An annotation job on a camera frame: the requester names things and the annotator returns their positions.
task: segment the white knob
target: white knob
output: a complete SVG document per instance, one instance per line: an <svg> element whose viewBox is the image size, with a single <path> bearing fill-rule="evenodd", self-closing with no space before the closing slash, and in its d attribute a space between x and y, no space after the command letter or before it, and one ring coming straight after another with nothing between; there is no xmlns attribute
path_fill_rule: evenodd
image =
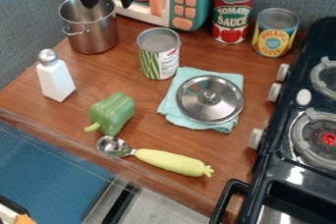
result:
<svg viewBox="0 0 336 224"><path fill-rule="evenodd" d="M253 129L251 136L250 136L250 141L249 141L250 148L257 150L257 147L259 146L260 141L261 141L262 134L263 134L263 130L257 129L257 128Z"/></svg>
<svg viewBox="0 0 336 224"><path fill-rule="evenodd" d="M274 83L271 89L269 90L267 100L270 102L276 102L279 98L281 87L282 87L281 84Z"/></svg>
<svg viewBox="0 0 336 224"><path fill-rule="evenodd" d="M284 82L286 80L286 77L288 75L290 65L289 64L281 64L278 70L278 75L276 77L276 80L279 82Z"/></svg>
<svg viewBox="0 0 336 224"><path fill-rule="evenodd" d="M311 93L309 90L303 88L297 94L297 103L301 106L306 106L311 101Z"/></svg>

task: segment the black stove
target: black stove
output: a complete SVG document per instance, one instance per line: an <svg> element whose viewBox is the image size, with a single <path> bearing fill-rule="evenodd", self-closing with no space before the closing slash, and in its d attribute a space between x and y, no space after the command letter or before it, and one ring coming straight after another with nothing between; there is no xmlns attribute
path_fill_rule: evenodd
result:
<svg viewBox="0 0 336 224"><path fill-rule="evenodd" d="M269 93L277 109L257 149L250 185L231 180L210 223L232 194L246 195L237 223L336 223L336 18L317 21L292 66L282 65Z"/></svg>

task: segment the pot handle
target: pot handle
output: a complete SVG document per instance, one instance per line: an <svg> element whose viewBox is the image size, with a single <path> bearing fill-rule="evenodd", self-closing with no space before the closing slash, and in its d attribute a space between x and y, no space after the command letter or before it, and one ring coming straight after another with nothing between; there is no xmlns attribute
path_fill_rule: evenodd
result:
<svg viewBox="0 0 336 224"><path fill-rule="evenodd" d="M65 27L62 28L62 32L65 33L67 36L73 36L89 32L89 26L88 24L84 24L83 31L69 32L69 30L71 30L71 24L67 24Z"/></svg>

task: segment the red burner light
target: red burner light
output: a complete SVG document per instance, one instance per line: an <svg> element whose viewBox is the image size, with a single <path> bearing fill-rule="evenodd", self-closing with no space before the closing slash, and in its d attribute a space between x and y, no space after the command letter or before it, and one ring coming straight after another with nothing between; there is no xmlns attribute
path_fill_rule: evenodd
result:
<svg viewBox="0 0 336 224"><path fill-rule="evenodd" d="M328 145L336 145L336 135L324 134L322 136L323 141Z"/></svg>

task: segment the salt shaker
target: salt shaker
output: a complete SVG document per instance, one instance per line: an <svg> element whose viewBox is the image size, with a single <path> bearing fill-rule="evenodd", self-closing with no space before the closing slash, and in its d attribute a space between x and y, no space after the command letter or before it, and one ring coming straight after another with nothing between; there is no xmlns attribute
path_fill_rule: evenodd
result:
<svg viewBox="0 0 336 224"><path fill-rule="evenodd" d="M40 51L38 61L36 69L42 93L62 102L76 89L66 63L52 49Z"/></svg>

